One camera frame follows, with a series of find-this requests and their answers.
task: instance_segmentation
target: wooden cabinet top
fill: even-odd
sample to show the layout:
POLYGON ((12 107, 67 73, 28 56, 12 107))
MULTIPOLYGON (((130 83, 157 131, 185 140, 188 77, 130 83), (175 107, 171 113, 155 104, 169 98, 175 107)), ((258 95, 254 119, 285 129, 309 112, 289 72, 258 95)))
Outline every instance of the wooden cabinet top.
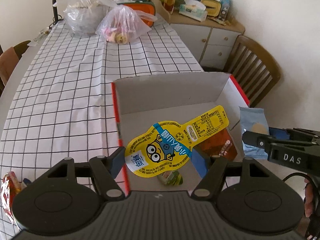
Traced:
POLYGON ((210 28, 223 29, 233 32, 239 32, 241 34, 244 33, 244 26, 239 23, 237 20, 233 19, 231 25, 223 26, 218 24, 213 20, 205 20, 203 22, 196 21, 192 18, 179 14, 178 11, 174 11, 173 14, 170 14, 161 4, 160 0, 152 0, 156 6, 156 12, 160 14, 168 23, 170 24, 189 24, 189 25, 198 25, 198 26, 206 26, 210 28))

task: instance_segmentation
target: white tablecloth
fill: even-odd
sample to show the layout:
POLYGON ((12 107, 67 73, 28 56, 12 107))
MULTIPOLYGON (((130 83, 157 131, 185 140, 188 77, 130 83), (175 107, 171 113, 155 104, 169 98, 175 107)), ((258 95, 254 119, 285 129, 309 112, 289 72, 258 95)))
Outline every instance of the white tablecloth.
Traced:
MULTIPOLYGON (((14 171, 31 181, 65 157, 87 162, 118 147, 111 83, 119 78, 202 71, 177 33, 160 16, 152 30, 128 45, 102 37, 76 38, 57 24, 26 71, 0 142, 1 178, 14 171)), ((92 188, 90 180, 78 182, 92 188)), ((122 173, 116 182, 124 190, 122 173)), ((2 239, 18 232, 4 215, 2 239)))

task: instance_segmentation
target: oil bottle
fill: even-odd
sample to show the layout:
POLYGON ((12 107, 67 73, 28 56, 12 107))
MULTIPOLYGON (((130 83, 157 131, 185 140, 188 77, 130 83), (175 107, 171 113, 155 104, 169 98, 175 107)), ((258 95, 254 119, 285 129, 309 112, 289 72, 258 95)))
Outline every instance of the oil bottle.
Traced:
POLYGON ((175 2, 176 0, 164 0, 163 7, 172 14, 175 2))

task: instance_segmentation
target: human hand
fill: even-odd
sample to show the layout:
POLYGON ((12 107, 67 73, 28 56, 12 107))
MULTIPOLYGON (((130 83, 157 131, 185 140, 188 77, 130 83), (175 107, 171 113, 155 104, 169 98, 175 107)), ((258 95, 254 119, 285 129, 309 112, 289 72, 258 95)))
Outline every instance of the human hand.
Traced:
POLYGON ((307 183, 306 188, 305 188, 305 197, 306 197, 306 202, 304 203, 304 211, 306 217, 310 217, 313 211, 313 188, 312 185, 309 183, 309 180, 304 179, 304 182, 307 183))

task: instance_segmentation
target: minion character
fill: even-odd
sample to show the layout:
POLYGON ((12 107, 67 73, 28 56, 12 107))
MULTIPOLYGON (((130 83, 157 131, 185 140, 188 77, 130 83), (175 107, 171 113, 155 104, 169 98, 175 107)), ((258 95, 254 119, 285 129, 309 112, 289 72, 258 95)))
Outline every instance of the minion character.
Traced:
POLYGON ((162 141, 161 135, 158 134, 157 138, 146 148, 147 155, 154 163, 159 163, 164 160, 172 162, 175 157, 174 148, 162 141))

